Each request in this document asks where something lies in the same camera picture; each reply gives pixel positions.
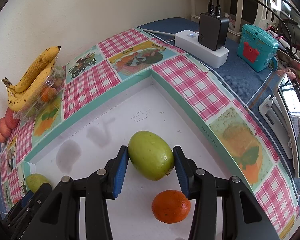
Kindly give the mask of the small green guava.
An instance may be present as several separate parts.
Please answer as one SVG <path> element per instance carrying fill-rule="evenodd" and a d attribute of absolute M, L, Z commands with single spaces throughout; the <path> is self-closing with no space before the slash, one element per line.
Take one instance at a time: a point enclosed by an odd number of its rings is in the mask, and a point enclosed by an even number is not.
<path fill-rule="evenodd" d="M 35 193 L 44 183 L 48 183 L 50 185 L 49 180 L 38 173 L 33 173 L 26 178 L 26 185 L 33 193 Z"/>

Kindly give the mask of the large green guava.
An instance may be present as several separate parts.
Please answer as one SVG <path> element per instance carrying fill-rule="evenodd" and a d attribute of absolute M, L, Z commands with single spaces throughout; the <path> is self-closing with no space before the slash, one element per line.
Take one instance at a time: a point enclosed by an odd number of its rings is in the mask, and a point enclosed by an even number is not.
<path fill-rule="evenodd" d="M 174 168 L 171 148 L 161 137 L 149 131 L 138 131 L 128 143 L 133 166 L 147 179 L 158 181 Z"/>

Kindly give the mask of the white teal-rimmed box lid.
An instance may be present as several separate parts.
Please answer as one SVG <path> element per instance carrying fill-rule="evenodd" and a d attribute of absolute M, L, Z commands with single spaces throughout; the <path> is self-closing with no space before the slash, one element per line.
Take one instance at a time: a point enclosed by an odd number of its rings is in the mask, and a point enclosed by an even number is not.
<path fill-rule="evenodd" d="M 148 70 L 128 82 L 102 105 L 25 158 L 24 173 L 38 173 L 56 186 L 63 176 L 85 178 L 115 158 L 138 131 L 150 131 L 170 147 L 180 146 L 187 158 L 215 177 L 229 178 L 238 170 L 205 123 L 185 101 L 155 73 Z M 154 197 L 180 188 L 175 172 L 158 181 L 146 179 L 128 164 L 121 193 L 107 201 L 114 239 L 187 239 L 193 212 L 181 222 L 165 224 L 151 210 Z"/>

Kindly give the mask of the pale red apple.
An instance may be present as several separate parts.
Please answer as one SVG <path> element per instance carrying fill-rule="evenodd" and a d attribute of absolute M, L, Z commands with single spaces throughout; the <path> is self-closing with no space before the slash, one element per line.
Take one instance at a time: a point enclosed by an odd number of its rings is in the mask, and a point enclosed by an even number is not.
<path fill-rule="evenodd" d="M 6 138 L 0 133 L 0 143 L 4 143 Z"/>

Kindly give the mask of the middle red apple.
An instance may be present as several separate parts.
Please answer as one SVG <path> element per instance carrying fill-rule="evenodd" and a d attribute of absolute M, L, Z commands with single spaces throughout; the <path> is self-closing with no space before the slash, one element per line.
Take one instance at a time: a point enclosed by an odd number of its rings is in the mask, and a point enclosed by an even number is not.
<path fill-rule="evenodd" d="M 5 118 L 0 119 L 0 133 L 4 138 L 9 138 L 12 130 L 6 125 Z"/>

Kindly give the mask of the dark red apple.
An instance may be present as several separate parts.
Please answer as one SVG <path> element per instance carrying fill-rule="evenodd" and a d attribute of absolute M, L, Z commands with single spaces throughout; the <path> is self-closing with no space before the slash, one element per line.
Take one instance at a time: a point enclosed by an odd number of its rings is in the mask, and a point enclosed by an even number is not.
<path fill-rule="evenodd" d="M 19 124 L 19 119 L 15 119 L 13 117 L 14 111 L 11 110 L 10 108 L 7 108 L 6 113 L 5 113 L 5 122 L 6 126 L 10 129 L 15 129 L 18 124 Z"/>

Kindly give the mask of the clear plastic fruit container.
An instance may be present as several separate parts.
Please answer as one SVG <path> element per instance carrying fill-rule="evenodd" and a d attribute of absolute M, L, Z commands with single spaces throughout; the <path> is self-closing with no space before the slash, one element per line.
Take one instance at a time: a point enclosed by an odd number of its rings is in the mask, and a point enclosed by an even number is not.
<path fill-rule="evenodd" d="M 63 88 L 65 76 L 63 67 L 47 67 L 24 92 L 17 93 L 11 89 L 8 106 L 13 111 L 13 117 L 24 122 L 35 119 Z"/>

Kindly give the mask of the pink checkered fruit tablecloth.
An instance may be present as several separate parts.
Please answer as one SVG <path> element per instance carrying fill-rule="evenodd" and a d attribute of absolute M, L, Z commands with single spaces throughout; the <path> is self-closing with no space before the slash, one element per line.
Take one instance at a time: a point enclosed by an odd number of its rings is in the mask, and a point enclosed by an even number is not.
<path fill-rule="evenodd" d="M 25 109 L 26 119 L 0 145 L 0 211 L 7 213 L 26 192 L 25 178 L 38 171 L 48 148 L 76 135 L 84 118 L 146 81 L 160 87 L 198 126 L 226 167 L 243 175 L 280 238 L 291 235 L 300 215 L 299 185 L 284 149 L 258 106 L 278 76 L 255 72 L 235 44 L 213 69 L 186 51 L 129 29 L 91 47 L 66 65 L 54 66 Z"/>

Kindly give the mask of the yellow banana bunch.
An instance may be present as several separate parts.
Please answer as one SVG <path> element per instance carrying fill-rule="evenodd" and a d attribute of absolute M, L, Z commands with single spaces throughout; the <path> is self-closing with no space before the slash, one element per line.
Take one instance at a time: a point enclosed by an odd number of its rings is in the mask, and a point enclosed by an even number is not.
<path fill-rule="evenodd" d="M 7 78 L 1 80 L 7 89 L 10 110 L 18 112 L 26 105 L 51 74 L 60 49 L 61 46 L 54 46 L 43 51 L 29 66 L 16 85 L 13 85 Z"/>

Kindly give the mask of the teal toy box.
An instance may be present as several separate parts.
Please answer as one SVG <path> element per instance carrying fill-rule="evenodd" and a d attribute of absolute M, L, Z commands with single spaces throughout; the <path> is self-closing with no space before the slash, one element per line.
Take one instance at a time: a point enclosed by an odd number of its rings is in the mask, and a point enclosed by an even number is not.
<path fill-rule="evenodd" d="M 267 68 L 278 48 L 278 40 L 262 28 L 252 24 L 243 25 L 237 55 L 254 71 Z"/>

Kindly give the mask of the white power strip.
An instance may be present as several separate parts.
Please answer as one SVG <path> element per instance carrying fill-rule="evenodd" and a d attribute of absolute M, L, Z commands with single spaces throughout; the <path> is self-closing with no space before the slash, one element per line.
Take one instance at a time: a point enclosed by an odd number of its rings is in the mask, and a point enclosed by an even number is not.
<path fill-rule="evenodd" d="M 176 47 L 190 53 L 213 68 L 219 68 L 226 63 L 229 50 L 221 47 L 215 51 L 201 45 L 198 41 L 198 33 L 183 30 L 174 35 Z"/>

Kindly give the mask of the black power adapter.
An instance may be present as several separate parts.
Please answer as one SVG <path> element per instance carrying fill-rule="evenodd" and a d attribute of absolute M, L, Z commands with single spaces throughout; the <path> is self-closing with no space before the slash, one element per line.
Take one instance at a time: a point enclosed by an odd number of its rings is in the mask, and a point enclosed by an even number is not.
<path fill-rule="evenodd" d="M 229 23 L 229 19 L 225 16 L 210 15 L 207 12 L 201 13 L 198 42 L 213 51 L 223 47 L 226 42 Z"/>

